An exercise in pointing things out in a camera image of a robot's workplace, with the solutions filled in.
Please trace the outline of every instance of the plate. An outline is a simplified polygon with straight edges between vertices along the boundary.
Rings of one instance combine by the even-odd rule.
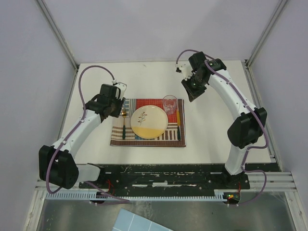
[[[160,107],[146,105],[134,112],[130,125],[137,136],[153,139],[165,132],[168,127],[168,117]]]

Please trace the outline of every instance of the red wire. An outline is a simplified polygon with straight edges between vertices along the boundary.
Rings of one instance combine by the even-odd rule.
[[[240,194],[241,192],[241,183],[239,182],[239,190],[238,190],[238,194]]]
[[[112,186],[112,194],[111,195],[113,195],[114,193],[115,193],[115,187],[114,187],[114,185],[111,183],[111,181],[110,180],[107,180],[106,181],[106,183],[108,183],[108,193],[110,193],[110,186]]]

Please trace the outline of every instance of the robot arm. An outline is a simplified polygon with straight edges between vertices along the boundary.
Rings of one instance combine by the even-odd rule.
[[[182,85],[188,93],[190,102],[204,93],[206,85],[210,85],[221,96],[231,112],[234,123],[228,129],[231,149],[225,164],[225,169],[231,176],[241,174],[241,164],[247,148],[257,142],[258,138],[263,133],[256,119],[242,102],[242,99],[235,90],[230,87],[230,83],[243,96],[247,105],[255,109],[255,113],[263,125],[265,125],[267,112],[264,108],[257,109],[253,103],[244,97],[231,79],[225,64],[220,59],[208,61],[203,52],[198,52],[189,58],[189,62],[190,65],[176,64],[176,68],[177,72],[184,75]],[[208,62],[213,70],[223,75],[228,82],[212,73],[205,65],[205,62]]]
[[[70,189],[76,182],[96,181],[101,173],[97,166],[76,165],[74,158],[90,133],[108,116],[119,117],[125,101],[126,84],[115,83],[113,86],[103,84],[100,93],[85,104],[85,116],[79,117],[71,129],[52,146],[43,146],[39,151],[39,176],[46,180],[48,165],[55,151],[59,152],[52,163],[49,182]]]

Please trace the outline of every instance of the striped placemat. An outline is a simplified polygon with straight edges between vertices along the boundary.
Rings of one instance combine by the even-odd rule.
[[[127,112],[125,118],[126,138],[122,139],[123,121],[124,118],[120,115],[119,118],[114,118],[113,128],[111,133],[111,146],[151,146],[151,147],[186,147],[185,139],[185,116],[184,116],[184,100],[178,100],[178,110],[180,113],[180,131],[181,140],[178,140],[178,124],[177,114],[174,113],[168,116],[168,127],[166,131],[155,139],[143,139],[137,136],[130,126],[131,115],[140,107],[146,105],[155,105],[163,109],[162,99],[126,99],[124,107]]]

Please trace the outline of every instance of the knife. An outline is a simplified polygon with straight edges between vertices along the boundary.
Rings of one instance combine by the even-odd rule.
[[[177,110],[177,122],[178,122],[178,141],[180,141],[181,140],[181,131],[180,131],[181,121],[180,121],[179,110]]]
[[[125,118],[126,118],[126,109],[125,108],[123,108],[123,110],[122,110],[122,116],[123,116],[123,135],[122,135],[122,139],[124,139],[125,140]]]

